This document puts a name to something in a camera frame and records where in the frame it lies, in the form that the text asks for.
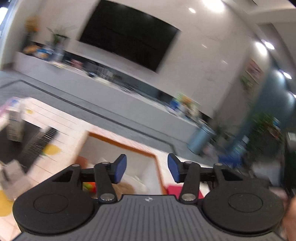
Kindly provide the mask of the person's left hand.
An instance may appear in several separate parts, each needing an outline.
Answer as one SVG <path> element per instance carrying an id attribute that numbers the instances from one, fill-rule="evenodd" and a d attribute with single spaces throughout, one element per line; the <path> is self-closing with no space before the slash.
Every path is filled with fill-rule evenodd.
<path id="1" fill-rule="evenodd" d="M 282 236 L 289 241 L 296 240 L 296 197 L 286 200 L 285 214 L 281 222 Z"/>

